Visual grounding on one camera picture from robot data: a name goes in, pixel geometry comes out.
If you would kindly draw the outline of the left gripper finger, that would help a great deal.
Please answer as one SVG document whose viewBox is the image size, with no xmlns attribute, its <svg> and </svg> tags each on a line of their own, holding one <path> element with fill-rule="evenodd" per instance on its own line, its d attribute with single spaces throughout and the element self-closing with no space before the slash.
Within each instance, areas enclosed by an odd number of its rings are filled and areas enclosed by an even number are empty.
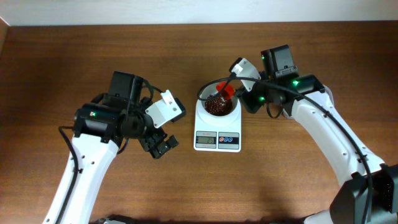
<svg viewBox="0 0 398 224">
<path fill-rule="evenodd" d="M 174 135 L 171 135 L 171 137 L 168 138 L 168 140 L 166 140 L 166 145 L 168 149 L 173 149 L 175 147 L 177 147 L 179 145 L 178 140 L 175 138 Z"/>
<path fill-rule="evenodd" d="M 164 148 L 162 147 L 153 148 L 150 151 L 150 154 L 153 159 L 159 159 L 164 155 Z"/>
</svg>

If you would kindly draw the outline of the orange measuring scoop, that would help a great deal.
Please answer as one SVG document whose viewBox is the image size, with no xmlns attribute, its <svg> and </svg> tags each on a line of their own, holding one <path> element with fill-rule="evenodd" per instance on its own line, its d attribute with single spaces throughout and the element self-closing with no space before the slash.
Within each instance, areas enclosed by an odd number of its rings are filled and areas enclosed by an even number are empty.
<svg viewBox="0 0 398 224">
<path fill-rule="evenodd" d="M 227 84 L 227 81 L 219 82 L 216 85 L 216 89 L 221 93 L 221 96 L 226 100 L 232 99 L 235 93 L 234 88 L 230 84 Z"/>
</svg>

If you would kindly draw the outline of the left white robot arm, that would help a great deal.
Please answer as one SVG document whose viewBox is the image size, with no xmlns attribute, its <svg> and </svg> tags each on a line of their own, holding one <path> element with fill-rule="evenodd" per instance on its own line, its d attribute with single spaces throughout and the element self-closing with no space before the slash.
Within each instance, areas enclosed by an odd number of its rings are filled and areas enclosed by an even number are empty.
<svg viewBox="0 0 398 224">
<path fill-rule="evenodd" d="M 44 223 L 89 223 L 105 174 L 130 140 L 138 140 L 153 159 L 178 146 L 162 126 L 184 117 L 185 107 L 169 90 L 159 101 L 142 97 L 144 88 L 156 90 L 140 76 L 114 72 L 108 92 L 77 109 L 73 137 L 59 127 L 70 154 Z"/>
</svg>

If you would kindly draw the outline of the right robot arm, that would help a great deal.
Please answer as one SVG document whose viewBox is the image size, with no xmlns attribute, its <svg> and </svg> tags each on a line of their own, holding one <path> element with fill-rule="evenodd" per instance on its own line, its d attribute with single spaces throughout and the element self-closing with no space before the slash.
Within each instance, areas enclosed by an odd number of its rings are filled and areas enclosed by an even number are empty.
<svg viewBox="0 0 398 224">
<path fill-rule="evenodd" d="M 238 97 L 249 113 L 273 103 L 298 122 L 331 165 L 340 190 L 327 210 L 300 223 L 397 223 L 397 166 L 375 155 L 337 112 L 331 91 L 313 75 L 299 74 L 290 48 L 261 53 L 263 71 L 247 59 L 230 67 L 242 82 Z"/>
</svg>

